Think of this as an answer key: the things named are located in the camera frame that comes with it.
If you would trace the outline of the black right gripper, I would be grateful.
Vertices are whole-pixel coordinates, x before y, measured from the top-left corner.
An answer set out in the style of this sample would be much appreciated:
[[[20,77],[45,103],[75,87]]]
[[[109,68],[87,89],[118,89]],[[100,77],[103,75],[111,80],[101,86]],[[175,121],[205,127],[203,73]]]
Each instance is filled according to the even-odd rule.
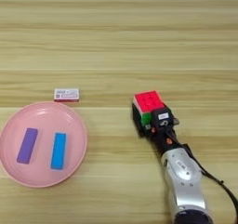
[[[143,129],[141,117],[135,104],[132,104],[132,119],[139,137],[143,138],[145,136],[160,154],[179,147],[178,142],[174,138],[175,133],[171,126],[163,126],[156,129],[151,125],[146,125]],[[173,114],[171,115],[171,121],[173,126],[179,125],[179,119]]]

